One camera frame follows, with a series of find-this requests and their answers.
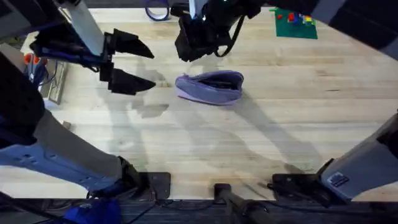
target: blue object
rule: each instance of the blue object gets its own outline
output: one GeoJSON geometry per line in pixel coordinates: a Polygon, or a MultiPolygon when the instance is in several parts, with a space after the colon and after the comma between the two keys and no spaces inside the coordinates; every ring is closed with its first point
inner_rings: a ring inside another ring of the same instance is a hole
{"type": "Polygon", "coordinates": [[[212,105],[232,105],[242,97],[243,75],[224,70],[193,77],[183,74],[175,81],[181,98],[212,105]]]}
{"type": "Polygon", "coordinates": [[[295,24],[295,23],[298,23],[300,20],[299,20],[299,18],[300,18],[300,16],[297,14],[297,13],[295,13],[294,14],[294,18],[293,18],[293,23],[295,24]]]}
{"type": "Polygon", "coordinates": [[[169,15],[170,15],[170,4],[169,4],[169,1],[168,0],[145,0],[145,13],[153,21],[157,21],[157,22],[166,21],[166,20],[169,19],[169,15]],[[166,13],[159,15],[159,14],[155,14],[151,10],[149,10],[150,5],[153,2],[161,3],[161,5],[163,5],[166,8],[166,13]]]}
{"type": "Polygon", "coordinates": [[[116,200],[95,200],[92,204],[70,208],[64,218],[79,224],[120,224],[120,206],[116,200]]]}

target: label sticker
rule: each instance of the label sticker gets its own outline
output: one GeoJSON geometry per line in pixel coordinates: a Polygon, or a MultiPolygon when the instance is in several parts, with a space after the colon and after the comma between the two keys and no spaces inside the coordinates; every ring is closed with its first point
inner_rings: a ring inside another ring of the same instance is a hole
{"type": "Polygon", "coordinates": [[[334,187],[340,187],[341,185],[347,183],[349,178],[344,176],[341,172],[336,172],[327,179],[328,183],[334,187]]]}

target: blue tape roll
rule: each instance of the blue tape roll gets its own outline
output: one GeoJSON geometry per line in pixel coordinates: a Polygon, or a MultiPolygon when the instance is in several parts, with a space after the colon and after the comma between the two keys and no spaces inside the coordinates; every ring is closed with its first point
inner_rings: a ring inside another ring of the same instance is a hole
{"type": "Polygon", "coordinates": [[[145,0],[145,12],[147,14],[147,16],[152,19],[153,21],[166,21],[167,19],[169,19],[169,15],[170,15],[170,4],[168,0],[145,0]],[[166,14],[155,14],[153,12],[151,12],[149,10],[150,7],[150,3],[152,2],[159,2],[162,3],[165,7],[166,7],[166,14]]]}

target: gray robot arm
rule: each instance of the gray robot arm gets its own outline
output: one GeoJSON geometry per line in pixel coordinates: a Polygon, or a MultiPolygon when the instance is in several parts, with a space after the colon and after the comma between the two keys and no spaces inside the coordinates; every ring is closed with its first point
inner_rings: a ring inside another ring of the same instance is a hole
{"type": "Polygon", "coordinates": [[[367,190],[398,181],[398,114],[334,160],[322,172],[320,181],[347,201],[367,190]]]}
{"type": "MultiPolygon", "coordinates": [[[[135,95],[154,83],[114,69],[115,51],[153,57],[138,36],[114,30],[103,34],[85,3],[59,0],[68,19],[52,0],[0,0],[0,38],[38,30],[30,45],[39,57],[97,68],[99,79],[116,93],[135,95]]],[[[138,173],[122,157],[95,148],[64,128],[44,108],[37,89],[7,55],[0,54],[0,165],[23,167],[81,185],[91,195],[113,197],[142,193],[162,182],[159,198],[170,192],[170,174],[138,173]]]]}

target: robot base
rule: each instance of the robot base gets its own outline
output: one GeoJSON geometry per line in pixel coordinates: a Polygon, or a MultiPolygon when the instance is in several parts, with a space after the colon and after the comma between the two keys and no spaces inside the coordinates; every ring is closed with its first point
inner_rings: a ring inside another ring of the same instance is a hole
{"type": "Polygon", "coordinates": [[[267,184],[267,187],[274,191],[278,201],[314,200],[326,208],[331,205],[345,205],[344,200],[319,181],[320,175],[332,161],[333,159],[328,161],[316,174],[274,174],[272,183],[267,184]]]}
{"type": "MultiPolygon", "coordinates": [[[[170,196],[171,175],[168,172],[140,172],[141,179],[145,186],[151,186],[156,192],[157,199],[168,199],[170,196]]],[[[142,194],[138,199],[148,198],[142,194]]]]}

